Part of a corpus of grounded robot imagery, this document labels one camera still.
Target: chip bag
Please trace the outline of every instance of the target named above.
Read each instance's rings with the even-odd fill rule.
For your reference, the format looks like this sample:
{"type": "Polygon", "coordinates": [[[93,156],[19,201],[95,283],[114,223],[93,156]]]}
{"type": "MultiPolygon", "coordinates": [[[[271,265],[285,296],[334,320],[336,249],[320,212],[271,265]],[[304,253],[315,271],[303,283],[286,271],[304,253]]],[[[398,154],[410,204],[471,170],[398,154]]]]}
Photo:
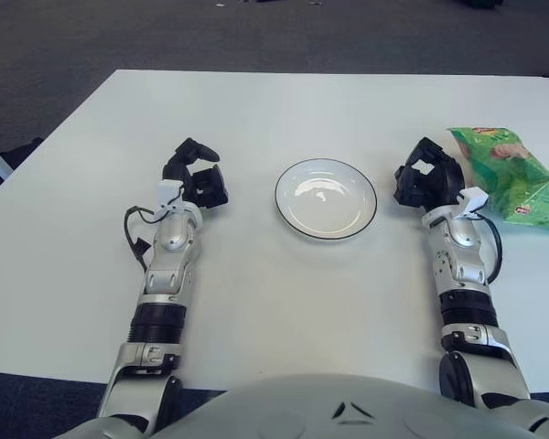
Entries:
{"type": "Polygon", "coordinates": [[[450,128],[474,183],[506,222],[549,227],[549,171],[505,128],[450,128]]]}

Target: wire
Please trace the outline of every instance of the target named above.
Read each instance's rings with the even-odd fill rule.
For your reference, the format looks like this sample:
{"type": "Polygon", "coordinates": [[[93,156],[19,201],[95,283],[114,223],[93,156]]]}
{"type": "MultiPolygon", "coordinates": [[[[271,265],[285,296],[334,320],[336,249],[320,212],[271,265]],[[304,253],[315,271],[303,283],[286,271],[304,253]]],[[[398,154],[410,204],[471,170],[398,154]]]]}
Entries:
{"type": "MultiPolygon", "coordinates": [[[[167,205],[169,206],[170,204],[172,204],[177,198],[179,198],[181,196],[182,193],[183,193],[183,187],[179,191],[179,195],[177,195],[176,197],[170,199],[168,201],[167,205]]],[[[132,237],[130,236],[130,231],[128,230],[128,220],[130,219],[130,217],[133,214],[138,213],[138,215],[140,216],[140,219],[143,222],[145,222],[146,224],[157,224],[158,222],[161,222],[162,220],[164,220],[168,216],[169,211],[165,212],[165,214],[161,218],[154,219],[152,221],[149,220],[149,219],[146,219],[143,215],[143,212],[147,213],[148,215],[155,215],[155,212],[153,212],[152,210],[145,209],[145,208],[140,208],[138,206],[132,206],[131,208],[129,208],[124,213],[124,236],[126,237],[126,240],[128,241],[128,245],[130,246],[130,250],[132,250],[132,254],[135,256],[136,260],[138,261],[138,263],[140,263],[140,266],[143,267],[143,270],[146,273],[145,260],[143,259],[142,254],[140,254],[138,252],[138,250],[136,249],[136,243],[132,241],[132,237]]]]}
{"type": "Polygon", "coordinates": [[[494,221],[492,221],[490,218],[486,218],[484,215],[477,212],[474,212],[474,215],[476,215],[477,218],[472,220],[486,221],[486,224],[488,224],[488,227],[490,227],[490,230],[492,231],[492,236],[494,237],[494,243],[496,244],[496,262],[494,263],[494,269],[492,270],[492,273],[490,274],[490,276],[488,276],[488,284],[492,284],[500,274],[501,267],[502,267],[501,235],[498,232],[498,229],[496,228],[496,224],[494,224],[494,221]]]}
{"type": "Polygon", "coordinates": [[[130,246],[130,250],[132,250],[133,255],[135,256],[138,263],[140,263],[141,267],[143,267],[143,270],[146,273],[146,264],[145,260],[143,259],[142,255],[136,250],[136,245],[132,241],[132,238],[130,236],[130,231],[128,230],[128,220],[130,219],[130,216],[135,213],[139,212],[138,206],[132,206],[124,213],[124,236],[126,237],[126,240],[128,241],[128,245],[130,246]]]}

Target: ceramic plate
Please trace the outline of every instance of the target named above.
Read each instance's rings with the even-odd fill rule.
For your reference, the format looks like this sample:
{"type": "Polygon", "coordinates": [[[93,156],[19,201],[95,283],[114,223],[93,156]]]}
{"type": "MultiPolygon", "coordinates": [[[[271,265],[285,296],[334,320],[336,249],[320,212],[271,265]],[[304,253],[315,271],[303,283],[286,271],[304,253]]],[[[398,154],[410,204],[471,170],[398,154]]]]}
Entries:
{"type": "Polygon", "coordinates": [[[276,206],[285,220],[308,236],[340,240],[370,224],[376,194],[358,169],[327,158],[289,167],[276,183],[276,206]]]}

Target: dark floor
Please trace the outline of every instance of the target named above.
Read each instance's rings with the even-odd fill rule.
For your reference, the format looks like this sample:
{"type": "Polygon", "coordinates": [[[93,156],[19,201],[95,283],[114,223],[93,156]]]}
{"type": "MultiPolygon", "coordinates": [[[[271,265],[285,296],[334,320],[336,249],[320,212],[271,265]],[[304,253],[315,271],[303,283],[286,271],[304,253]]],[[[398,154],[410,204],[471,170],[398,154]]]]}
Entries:
{"type": "MultiPolygon", "coordinates": [[[[543,75],[549,0],[0,0],[0,151],[47,137],[116,69],[543,75]]],[[[103,385],[0,374],[0,438],[46,438],[103,385]]],[[[186,391],[185,411],[214,393],[186,391]]]]}

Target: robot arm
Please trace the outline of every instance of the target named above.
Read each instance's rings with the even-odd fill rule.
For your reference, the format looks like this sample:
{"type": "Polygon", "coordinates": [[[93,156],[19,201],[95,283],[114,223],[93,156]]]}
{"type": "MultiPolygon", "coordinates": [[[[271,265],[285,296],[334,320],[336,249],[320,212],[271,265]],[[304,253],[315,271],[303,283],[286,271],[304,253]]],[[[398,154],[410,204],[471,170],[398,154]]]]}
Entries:
{"type": "MultiPolygon", "coordinates": [[[[549,404],[530,400],[492,304],[489,283],[497,273],[489,278],[479,257],[474,221],[483,219],[476,212],[488,195],[478,187],[464,188],[459,164],[427,138],[395,176],[396,200],[427,210],[422,223],[428,228],[447,352],[439,367],[442,395],[549,437],[549,404]],[[418,170],[419,161],[430,170],[418,170]]],[[[501,246],[498,252],[501,260],[501,246]]]]}
{"type": "Polygon", "coordinates": [[[153,243],[155,254],[98,412],[100,418],[124,420],[144,436],[178,418],[181,384],[175,369],[199,252],[199,207],[213,208],[228,201],[217,165],[189,173],[187,165],[198,158],[220,160],[207,146],[188,139],[163,169],[159,208],[148,221],[160,223],[153,243]]]}

